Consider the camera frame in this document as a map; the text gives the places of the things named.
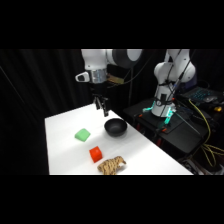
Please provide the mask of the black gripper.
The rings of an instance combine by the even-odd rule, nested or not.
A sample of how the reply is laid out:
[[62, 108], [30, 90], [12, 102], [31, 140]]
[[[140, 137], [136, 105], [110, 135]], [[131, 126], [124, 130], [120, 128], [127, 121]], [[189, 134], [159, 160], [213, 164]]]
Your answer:
[[108, 99], [107, 97], [107, 83], [103, 82], [103, 83], [91, 83], [90, 84], [90, 89], [91, 89], [91, 93], [92, 96], [94, 98], [94, 103], [96, 105], [96, 109], [103, 109], [104, 111], [104, 117], [107, 117], [109, 112], [108, 112]]

